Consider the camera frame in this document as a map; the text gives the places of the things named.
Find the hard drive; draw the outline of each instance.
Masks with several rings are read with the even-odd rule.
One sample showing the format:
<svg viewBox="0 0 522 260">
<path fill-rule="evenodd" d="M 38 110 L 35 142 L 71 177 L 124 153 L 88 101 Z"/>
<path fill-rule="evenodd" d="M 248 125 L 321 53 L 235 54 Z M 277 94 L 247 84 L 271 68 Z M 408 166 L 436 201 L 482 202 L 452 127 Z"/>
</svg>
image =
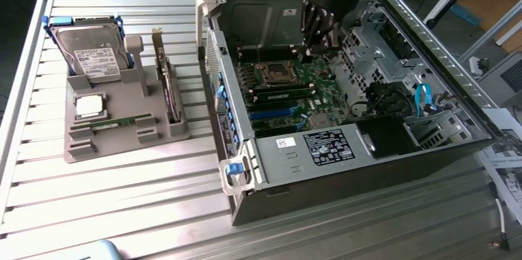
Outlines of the hard drive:
<svg viewBox="0 0 522 260">
<path fill-rule="evenodd" d="M 132 68 L 121 21 L 55 17 L 44 27 L 66 57 L 70 75 L 85 75 L 91 83 L 121 79 L 120 70 Z"/>
</svg>

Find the aluminum slotted surface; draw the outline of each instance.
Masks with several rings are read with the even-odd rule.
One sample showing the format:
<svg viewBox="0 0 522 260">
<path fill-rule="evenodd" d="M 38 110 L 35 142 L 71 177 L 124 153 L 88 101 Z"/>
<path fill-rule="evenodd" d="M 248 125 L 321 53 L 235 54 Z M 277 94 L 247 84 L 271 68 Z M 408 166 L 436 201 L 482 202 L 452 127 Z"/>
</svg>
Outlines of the aluminum slotted surface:
<svg viewBox="0 0 522 260">
<path fill-rule="evenodd" d="M 67 66 L 42 30 L 30 34 L 35 51 L 26 78 L 18 75 L 22 94 L 11 99 L 20 108 L 3 141 L 2 259 L 64 259 L 100 239 L 113 241 L 125 259 L 518 258 L 517 249 L 488 248 L 498 212 L 473 159 L 426 179 L 232 227 L 197 64 L 195 0 L 47 0 L 43 9 L 51 16 L 117 12 L 127 34 L 144 37 L 144 65 L 153 65 L 151 28 L 163 28 L 193 138 L 67 164 Z M 509 236 L 520 247 L 513 221 Z"/>
</svg>

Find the circuit board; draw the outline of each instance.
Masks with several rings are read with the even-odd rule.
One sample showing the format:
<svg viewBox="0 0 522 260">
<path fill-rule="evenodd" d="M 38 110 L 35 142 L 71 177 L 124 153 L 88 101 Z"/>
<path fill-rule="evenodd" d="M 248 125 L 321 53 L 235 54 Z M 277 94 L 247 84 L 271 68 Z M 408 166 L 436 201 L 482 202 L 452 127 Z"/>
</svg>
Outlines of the circuit board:
<svg viewBox="0 0 522 260">
<path fill-rule="evenodd" d="M 344 95 L 324 58 L 309 64 L 299 60 L 241 63 L 236 73 L 259 138 L 336 126 L 345 120 Z"/>
</svg>

